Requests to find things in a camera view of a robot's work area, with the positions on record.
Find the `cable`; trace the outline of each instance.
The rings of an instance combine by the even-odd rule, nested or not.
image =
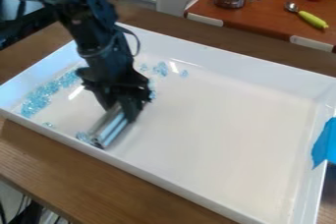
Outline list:
[[[58,224],[58,222],[60,221],[61,216],[58,216],[57,219],[55,220],[54,224]]]
[[[5,210],[1,201],[0,201],[0,219],[2,224],[7,224]]]
[[[18,216],[18,215],[20,214],[20,212],[21,212],[21,208],[22,208],[23,205],[24,205],[25,198],[26,198],[26,196],[23,195],[23,197],[21,198],[21,202],[20,202],[20,205],[19,205],[19,209],[18,209],[17,213],[15,214],[15,217]]]

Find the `yellow spoon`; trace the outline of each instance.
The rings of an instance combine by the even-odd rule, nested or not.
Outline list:
[[[285,8],[292,13],[297,13],[299,16],[301,16],[306,22],[310,23],[316,28],[329,28],[329,25],[324,20],[320,19],[319,17],[316,17],[306,11],[299,11],[298,6],[294,2],[286,2]]]

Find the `blue beads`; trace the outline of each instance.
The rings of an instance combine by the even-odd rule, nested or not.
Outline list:
[[[140,66],[140,71],[141,72],[146,72],[148,70],[148,66],[145,63],[142,63]]]
[[[39,86],[36,90],[29,93],[22,104],[21,115],[31,118],[34,114],[44,109],[51,103],[51,96],[58,92],[61,87],[66,88],[74,84],[79,77],[75,71],[63,75],[56,81],[51,81],[45,85]]]
[[[83,141],[83,142],[91,143],[89,135],[87,133],[84,133],[84,132],[77,132],[76,133],[76,139],[78,139],[80,141]]]
[[[56,129],[56,127],[53,124],[51,124],[50,122],[44,122],[42,124],[42,126],[45,126],[45,127],[51,128],[51,129]]]
[[[184,70],[184,71],[182,71],[182,72],[180,73],[180,77],[181,77],[181,78],[187,78],[188,75],[189,75],[189,73],[188,73],[188,71],[186,71],[186,70]]]
[[[64,76],[62,76],[59,80],[58,80],[58,84],[61,87],[69,87],[72,84],[74,84],[77,80],[78,80],[78,76],[76,75],[75,71],[71,71],[66,73]]]
[[[152,90],[152,91],[150,92],[149,98],[150,98],[151,100],[156,98],[156,91],[155,91],[155,90]]]
[[[164,62],[159,62],[157,66],[153,67],[153,74],[157,74],[161,77],[167,77],[168,76],[168,66]]]

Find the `blue tape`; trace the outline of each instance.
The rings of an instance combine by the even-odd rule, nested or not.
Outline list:
[[[336,164],[336,118],[325,123],[324,129],[311,151],[313,168],[324,160]]]

